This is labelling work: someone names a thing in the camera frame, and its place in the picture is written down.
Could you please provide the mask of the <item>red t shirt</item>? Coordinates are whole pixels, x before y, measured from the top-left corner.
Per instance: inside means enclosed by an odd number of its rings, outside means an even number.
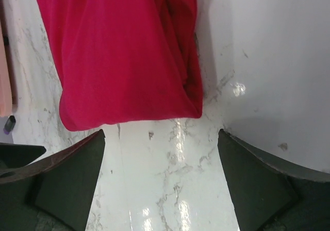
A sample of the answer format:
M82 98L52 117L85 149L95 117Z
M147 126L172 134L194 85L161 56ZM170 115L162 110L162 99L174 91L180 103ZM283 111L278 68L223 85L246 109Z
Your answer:
M199 118L197 0L37 0L65 128Z

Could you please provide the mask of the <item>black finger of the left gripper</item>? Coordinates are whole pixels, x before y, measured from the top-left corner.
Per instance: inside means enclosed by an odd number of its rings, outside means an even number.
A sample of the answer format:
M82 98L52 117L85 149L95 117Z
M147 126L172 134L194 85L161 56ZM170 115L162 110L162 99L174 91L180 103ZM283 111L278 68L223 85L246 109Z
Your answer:
M46 148L38 145L1 143L1 172L9 172L35 161Z

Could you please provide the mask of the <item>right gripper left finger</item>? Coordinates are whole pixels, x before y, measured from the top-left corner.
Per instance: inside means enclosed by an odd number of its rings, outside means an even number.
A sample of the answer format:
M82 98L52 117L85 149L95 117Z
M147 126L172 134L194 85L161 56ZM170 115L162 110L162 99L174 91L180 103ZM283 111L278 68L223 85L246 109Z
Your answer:
M99 130L1 172L1 230L85 230L104 150L105 134Z

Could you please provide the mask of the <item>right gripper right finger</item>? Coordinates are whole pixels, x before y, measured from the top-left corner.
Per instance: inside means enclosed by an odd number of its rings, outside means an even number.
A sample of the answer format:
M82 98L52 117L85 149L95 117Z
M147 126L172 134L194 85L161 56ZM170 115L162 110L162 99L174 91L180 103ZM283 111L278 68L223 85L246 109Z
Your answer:
M225 130L218 150L240 230L329 230L329 173L260 150Z

